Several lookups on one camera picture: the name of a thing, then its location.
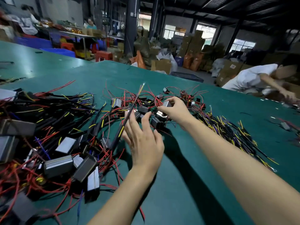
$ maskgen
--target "green tabletop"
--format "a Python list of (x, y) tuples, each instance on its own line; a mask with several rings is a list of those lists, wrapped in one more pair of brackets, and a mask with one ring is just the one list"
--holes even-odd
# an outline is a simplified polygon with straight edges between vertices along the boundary
[[(55, 72), (52, 75), (4, 85), (3, 88), (22, 87), (27, 91), (39, 92), (57, 88), (71, 80), (76, 81), (57, 93), (64, 95), (82, 92), (96, 93), (95, 102), (99, 107), (105, 101), (102, 94), (105, 83), (115, 96), (122, 94), (122, 90), (116, 87), (137, 93), (143, 82), (146, 83), (144, 89), (147, 90), (149, 86), (154, 94), (159, 94), (167, 86), (175, 86), (184, 90), (199, 84), (112, 61), (101, 61), (93, 65), (74, 68), (72, 71)], [(203, 95), (204, 102), (208, 109), (212, 107), (214, 115), (223, 115), (232, 122), (241, 120), (244, 128), (257, 141), (259, 148), (279, 163), (276, 165), (269, 162), (274, 169), (278, 170), (277, 175), (300, 191), (298, 166), (300, 150), (289, 142), (296, 135), (294, 132), (287, 132), (267, 121), (270, 117), (279, 117), (299, 126), (300, 119), (294, 115), (293, 109), (285, 108), (282, 104), (270, 100), (262, 101), (250, 95), (201, 83), (197, 90), (209, 91)], [(253, 224), (193, 139), (179, 126), (175, 128), (169, 124), (167, 127), (174, 138), (164, 137), (165, 154), (156, 180), (142, 203), (146, 218), (145, 224)], [(114, 124), (111, 128), (111, 138), (116, 128), (117, 125)], [(126, 149), (127, 156), (120, 160), (119, 166), (123, 176), (126, 176), (130, 167), (130, 152), (127, 146)], [(109, 172), (102, 182), (117, 185), (113, 172)], [(101, 191), (97, 201), (82, 203), (79, 224), (87, 224), (111, 194)], [(62, 196), (59, 196), (37, 201), (36, 205), (39, 208), (54, 209), (61, 200)], [(67, 209), (68, 205), (69, 198), (66, 199), (60, 211)], [(77, 206), (60, 215), (59, 218), (62, 224), (77, 224)], [(36, 224), (52, 225), (56, 222), (54, 219), (47, 219), (37, 221)], [(143, 224), (139, 212), (135, 215), (133, 224)]]
[(58, 70), (92, 64), (79, 58), (37, 50), (12, 42), (0, 41), (0, 62), (3, 61), (13, 61), (14, 64), (0, 63), (1, 78), (31, 78), (44, 74), (53, 74)]

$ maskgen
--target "person in white shirt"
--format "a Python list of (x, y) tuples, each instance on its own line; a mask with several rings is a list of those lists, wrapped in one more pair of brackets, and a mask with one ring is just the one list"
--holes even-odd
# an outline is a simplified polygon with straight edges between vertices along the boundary
[(242, 70), (235, 78), (228, 81), (222, 88), (245, 92), (255, 89), (255, 92), (262, 91), (268, 87), (278, 90), (287, 100), (297, 101), (296, 95), (282, 87), (283, 81), (279, 79), (292, 76), (297, 71), (297, 65), (278, 66), (278, 64), (258, 65)]

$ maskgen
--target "floor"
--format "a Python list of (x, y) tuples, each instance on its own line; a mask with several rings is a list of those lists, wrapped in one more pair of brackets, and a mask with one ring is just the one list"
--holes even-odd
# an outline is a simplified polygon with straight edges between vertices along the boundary
[(197, 77), (200, 77), (204, 80), (203, 83), (209, 84), (209, 85), (214, 85), (214, 81), (216, 80), (216, 78), (212, 77), (211, 73), (208, 73), (208, 72), (205, 72), (205, 71), (194, 72), (192, 70), (189, 70), (189, 69), (186, 69), (186, 68), (183, 68), (183, 67), (178, 67), (177, 71), (180, 72), (180, 73), (195, 74)]

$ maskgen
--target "open cardboard box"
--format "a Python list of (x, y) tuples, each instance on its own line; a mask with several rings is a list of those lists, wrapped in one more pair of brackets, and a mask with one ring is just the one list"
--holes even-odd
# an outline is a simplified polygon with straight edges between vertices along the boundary
[(172, 69), (171, 61), (168, 59), (152, 60), (151, 71), (165, 71), (168, 75)]

